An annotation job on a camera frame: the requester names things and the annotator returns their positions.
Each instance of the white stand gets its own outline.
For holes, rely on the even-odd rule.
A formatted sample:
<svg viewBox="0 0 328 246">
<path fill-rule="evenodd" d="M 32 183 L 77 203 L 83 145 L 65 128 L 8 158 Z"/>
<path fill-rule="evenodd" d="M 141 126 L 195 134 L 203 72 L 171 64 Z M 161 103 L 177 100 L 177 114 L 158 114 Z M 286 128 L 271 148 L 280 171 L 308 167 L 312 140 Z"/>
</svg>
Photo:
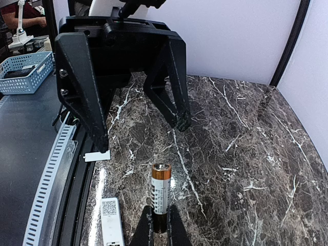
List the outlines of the white stand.
<svg viewBox="0 0 328 246">
<path fill-rule="evenodd" d="M 13 35 L 12 40 L 13 43 L 11 43 L 8 48 L 13 49 L 17 47 L 21 47 L 24 44 L 26 44 L 28 41 L 30 41 L 34 36 L 27 36 L 26 32 L 23 30 L 23 10 L 24 10 L 25 0 L 19 0 L 18 1 L 18 27 L 16 34 Z"/>
<path fill-rule="evenodd" d="M 8 48 L 14 49 L 17 47 L 21 47 L 33 38 L 34 36 L 28 36 L 25 31 L 21 34 L 16 33 L 15 35 L 13 35 L 13 42 L 8 46 Z"/>
</svg>

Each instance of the black holder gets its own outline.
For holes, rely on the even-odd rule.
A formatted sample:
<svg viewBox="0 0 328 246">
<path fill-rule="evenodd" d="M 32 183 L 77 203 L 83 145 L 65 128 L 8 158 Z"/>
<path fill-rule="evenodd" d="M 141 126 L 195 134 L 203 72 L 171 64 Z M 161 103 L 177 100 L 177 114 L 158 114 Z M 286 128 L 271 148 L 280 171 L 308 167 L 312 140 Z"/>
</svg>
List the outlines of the black holder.
<svg viewBox="0 0 328 246">
<path fill-rule="evenodd" d="M 164 23 L 108 17 L 67 17 L 55 41 L 60 102 L 80 119 L 98 149 L 108 150 L 106 118 L 115 91 L 131 72 L 147 75 L 143 90 L 172 128 L 191 125 L 186 44 Z M 170 78 L 175 105 L 166 90 Z"/>
</svg>

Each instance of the white label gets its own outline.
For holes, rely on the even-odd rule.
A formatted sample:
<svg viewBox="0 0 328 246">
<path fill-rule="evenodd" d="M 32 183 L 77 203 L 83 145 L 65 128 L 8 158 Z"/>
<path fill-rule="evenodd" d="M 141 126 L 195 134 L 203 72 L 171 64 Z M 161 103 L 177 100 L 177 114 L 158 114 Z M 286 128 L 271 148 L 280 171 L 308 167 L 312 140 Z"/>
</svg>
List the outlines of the white label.
<svg viewBox="0 0 328 246">
<path fill-rule="evenodd" d="M 152 178 L 152 207 L 155 214 L 166 214 L 170 206 L 171 179 L 158 180 Z"/>
<path fill-rule="evenodd" d="M 124 246 L 118 199 L 116 197 L 102 199 L 100 210 L 104 246 Z"/>
<path fill-rule="evenodd" d="M 84 160 L 85 162 L 110 160 L 111 159 L 111 151 L 108 150 L 106 153 L 101 153 L 101 152 L 86 153 L 83 158 L 85 159 Z"/>
</svg>

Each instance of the qr code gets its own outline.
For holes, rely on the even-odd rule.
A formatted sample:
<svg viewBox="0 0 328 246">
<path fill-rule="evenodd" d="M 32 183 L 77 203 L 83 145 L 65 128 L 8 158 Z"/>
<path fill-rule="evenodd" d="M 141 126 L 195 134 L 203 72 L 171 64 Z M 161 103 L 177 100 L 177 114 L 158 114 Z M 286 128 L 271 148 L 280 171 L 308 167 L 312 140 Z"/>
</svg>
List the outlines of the qr code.
<svg viewBox="0 0 328 246">
<path fill-rule="evenodd" d="M 115 215 L 116 214 L 116 202 L 115 201 L 103 201 L 102 202 L 102 214 L 103 215 Z"/>
</svg>

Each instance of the black object in basket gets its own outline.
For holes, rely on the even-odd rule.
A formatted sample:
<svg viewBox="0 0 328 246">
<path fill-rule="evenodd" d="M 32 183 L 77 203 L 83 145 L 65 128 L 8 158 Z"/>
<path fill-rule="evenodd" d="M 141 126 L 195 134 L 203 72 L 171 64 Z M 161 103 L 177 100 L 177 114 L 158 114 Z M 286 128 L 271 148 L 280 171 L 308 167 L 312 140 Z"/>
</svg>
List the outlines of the black object in basket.
<svg viewBox="0 0 328 246">
<path fill-rule="evenodd" d="M 26 77 L 28 76 L 35 66 L 32 66 L 31 68 L 26 68 L 26 69 L 20 69 L 20 70 L 15 70 L 15 71 L 9 71 L 6 73 L 4 78 L 21 78 L 21 77 Z"/>
</svg>

